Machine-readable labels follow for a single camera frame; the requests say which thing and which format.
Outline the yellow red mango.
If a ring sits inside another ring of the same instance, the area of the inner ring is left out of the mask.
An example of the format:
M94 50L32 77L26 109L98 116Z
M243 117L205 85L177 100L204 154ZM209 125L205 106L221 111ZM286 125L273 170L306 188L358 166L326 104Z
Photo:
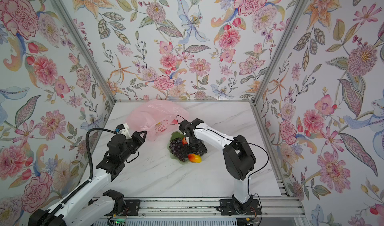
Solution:
M192 163L201 163L202 162L202 158L200 155L190 154L190 155L188 155L188 159Z

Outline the pink plastic bag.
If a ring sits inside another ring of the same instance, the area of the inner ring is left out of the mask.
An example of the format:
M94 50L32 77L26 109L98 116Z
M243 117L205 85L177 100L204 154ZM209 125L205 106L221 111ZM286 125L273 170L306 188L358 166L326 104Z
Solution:
M183 107L172 101L151 100L133 110L125 123L136 132L146 131L146 140L153 142L161 135L177 131L182 119L189 119Z

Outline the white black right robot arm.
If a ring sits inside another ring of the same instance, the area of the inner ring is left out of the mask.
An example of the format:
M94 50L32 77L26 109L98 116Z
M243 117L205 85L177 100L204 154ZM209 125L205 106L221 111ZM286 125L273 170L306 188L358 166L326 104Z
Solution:
M187 140L187 156L206 154L206 144L222 151L226 169L234 178L234 208L240 213L248 209L253 197L249 193L246 177L253 171L257 160L245 137L225 135L200 119L192 122L183 120L179 123L179 130Z

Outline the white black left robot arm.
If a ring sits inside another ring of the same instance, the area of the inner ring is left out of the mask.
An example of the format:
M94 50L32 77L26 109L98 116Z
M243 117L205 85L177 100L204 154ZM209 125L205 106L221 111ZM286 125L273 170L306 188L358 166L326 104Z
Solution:
M90 203L95 194L110 184L124 169L128 158L145 143L147 131L132 135L119 125L111 133L108 151L95 166L90 149L91 129L86 133L85 143L89 159L90 176L64 199L47 210L38 209L29 218L30 226L90 226L105 215L112 217L127 210L124 194L107 190L96 202Z

